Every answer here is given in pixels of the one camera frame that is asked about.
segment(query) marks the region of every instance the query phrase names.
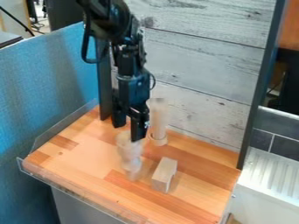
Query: black pole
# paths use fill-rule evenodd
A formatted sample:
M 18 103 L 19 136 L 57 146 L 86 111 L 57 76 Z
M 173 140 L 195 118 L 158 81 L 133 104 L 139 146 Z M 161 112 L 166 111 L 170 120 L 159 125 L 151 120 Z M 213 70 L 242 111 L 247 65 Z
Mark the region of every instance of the black pole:
M 277 54 L 277 39 L 281 27 L 281 21 L 283 18 L 283 12 L 286 0 L 276 0 L 275 11 L 273 14 L 272 24 L 268 34 L 268 41 L 266 50 L 261 63 L 260 75 L 257 80 L 257 84 L 254 91 L 254 98 L 251 104 L 249 116 L 247 119 L 247 126 L 245 129 L 242 146 L 240 149 L 239 160 L 237 168 L 242 170 L 245 159 L 247 156 L 248 146 L 250 143 L 251 132 L 254 126 L 254 118 L 257 115 L 258 107 L 261 104 L 261 100 L 266 94 L 268 86 L 268 77 L 273 72 L 275 58 Z
M 35 37 L 34 33 L 26 26 L 24 25 L 20 20 L 18 20 L 16 17 L 11 15 L 7 10 L 5 10 L 2 6 L 0 6 L 0 10 L 3 11 L 5 14 L 7 14 L 9 17 L 11 17 L 13 20 L 15 20 L 18 24 L 22 25 L 26 32 L 29 32 L 33 37 Z

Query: black cable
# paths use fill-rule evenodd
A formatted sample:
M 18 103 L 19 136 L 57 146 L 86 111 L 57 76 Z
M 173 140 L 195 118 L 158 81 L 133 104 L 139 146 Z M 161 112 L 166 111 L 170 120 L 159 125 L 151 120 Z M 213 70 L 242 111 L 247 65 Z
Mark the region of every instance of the black cable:
M 33 30 L 34 32 L 38 32 L 40 34 L 45 34 L 45 32 L 42 32 L 42 31 L 37 31 L 37 30 Z
M 18 24 L 22 25 L 24 29 L 29 32 L 33 37 L 35 37 L 34 33 L 25 25 L 23 24 L 20 20 L 18 20 L 16 17 L 11 15 L 7 10 L 5 10 L 2 6 L 0 6 L 0 10 L 3 11 L 6 15 L 11 17 L 13 20 L 15 20 Z
M 156 77 L 152 73 L 149 74 L 151 78 L 153 79 L 153 86 L 149 90 L 153 90 L 154 87 L 156 86 Z

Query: blue partition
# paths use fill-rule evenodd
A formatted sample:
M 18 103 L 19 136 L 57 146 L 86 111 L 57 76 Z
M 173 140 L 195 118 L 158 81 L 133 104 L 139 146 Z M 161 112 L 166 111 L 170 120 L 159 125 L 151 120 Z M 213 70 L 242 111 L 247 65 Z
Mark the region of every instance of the blue partition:
M 57 223 L 50 189 L 21 173 L 16 156 L 97 98 L 96 66 L 80 57 L 82 36 L 79 23 L 0 50 L 0 223 Z

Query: wood plank surface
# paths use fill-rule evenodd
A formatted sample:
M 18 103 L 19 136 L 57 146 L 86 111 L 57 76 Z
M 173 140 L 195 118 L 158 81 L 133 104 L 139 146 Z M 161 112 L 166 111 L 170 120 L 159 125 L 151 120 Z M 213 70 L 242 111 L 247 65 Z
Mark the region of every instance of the wood plank surface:
M 141 179 L 130 182 L 121 168 L 114 129 L 88 112 L 30 154 L 24 168 L 93 202 L 114 217 L 134 223 L 217 223 L 240 171 L 238 154 L 170 131 L 169 145 L 144 140 Z M 178 161 L 168 194 L 150 187 L 161 157 Z
M 145 49 L 159 81 L 251 104 L 263 50 L 151 29 Z
M 282 21 L 282 36 L 280 46 L 289 50 L 299 50 L 299 0 L 289 0 Z
M 170 126 L 227 149 L 240 148 L 249 106 L 160 82 L 152 96 L 168 101 Z
M 275 0 L 126 0 L 146 27 L 265 47 Z

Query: cylindrical wooden block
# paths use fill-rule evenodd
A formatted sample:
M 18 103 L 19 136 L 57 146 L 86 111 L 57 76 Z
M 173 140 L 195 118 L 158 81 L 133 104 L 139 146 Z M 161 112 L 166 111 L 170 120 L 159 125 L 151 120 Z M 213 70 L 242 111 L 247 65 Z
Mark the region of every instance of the cylindrical wooden block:
M 157 146 L 167 144 L 167 101 L 163 98 L 152 98 L 148 100 L 150 137 Z
M 122 157 L 122 169 L 126 171 L 130 180 L 136 180 L 142 168 L 142 141 L 131 142 L 130 131 L 123 131 L 116 137 L 117 150 Z

